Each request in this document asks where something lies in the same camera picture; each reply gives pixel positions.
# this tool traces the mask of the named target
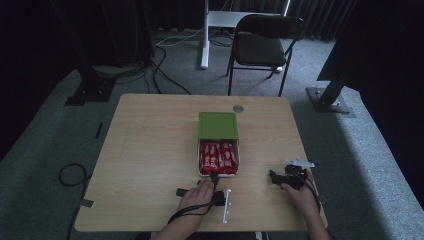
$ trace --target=green box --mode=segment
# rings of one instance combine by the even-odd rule
[[[234,148],[233,159],[240,164],[239,154],[239,135],[237,128],[237,116],[232,112],[200,112],[199,113],[199,126],[198,126],[198,144],[197,144],[197,157],[199,163],[199,173],[202,176],[209,176],[202,174],[201,168],[201,144],[203,141],[220,142],[226,141],[232,144]],[[220,177],[234,177],[235,174],[219,174]]]

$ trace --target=green lid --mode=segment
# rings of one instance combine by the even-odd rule
[[[200,112],[199,139],[238,139],[236,114]]]

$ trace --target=metal stand base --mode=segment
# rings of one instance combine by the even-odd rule
[[[85,102],[107,102],[112,94],[113,87],[115,86],[116,78],[103,78],[102,84],[98,90],[94,92],[87,92],[84,87],[84,81],[81,82],[74,96],[66,100],[65,106],[84,106]]]
[[[306,88],[306,92],[308,93],[309,99],[311,100],[316,112],[341,113],[345,118],[356,118],[353,109],[346,106],[341,95],[337,97],[337,100],[331,106],[322,105],[320,98],[324,90],[325,88]]]

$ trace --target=gray carpet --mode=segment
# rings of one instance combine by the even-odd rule
[[[199,41],[185,41],[165,47],[167,57],[161,69],[192,94],[226,95],[228,78],[223,75],[229,48],[211,45],[209,68],[201,70],[201,45]],[[333,43],[322,41],[297,43],[283,91],[308,159],[317,165],[314,176],[320,194],[327,199],[324,210],[329,230],[337,239],[423,239],[423,210],[360,95],[348,88],[342,91],[356,118],[316,113],[308,99],[306,87],[327,84],[316,79],[332,47]],[[154,61],[159,63],[162,56],[157,50]],[[111,67],[99,69],[117,71]],[[89,173],[93,171],[119,97],[124,93],[157,93],[151,74],[149,69],[148,85],[142,76],[120,78],[109,102],[87,102],[82,107],[64,106],[81,80],[77,71],[57,85],[0,163],[0,239],[66,239],[82,187],[61,185],[60,169],[80,163]],[[276,96],[282,76],[276,74],[265,80],[267,74],[236,70],[232,94]],[[186,94],[162,75],[157,74],[156,79],[162,93]],[[100,123],[103,128],[96,138]],[[76,168],[64,172],[68,181],[81,177]],[[134,239],[136,235],[72,231],[72,239]],[[306,239],[306,233],[271,232],[270,237]]]

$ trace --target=chair back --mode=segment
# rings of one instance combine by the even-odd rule
[[[304,30],[304,22],[296,17],[281,15],[249,14],[243,17],[236,27],[238,32],[249,32],[266,38],[289,38],[299,40]]]

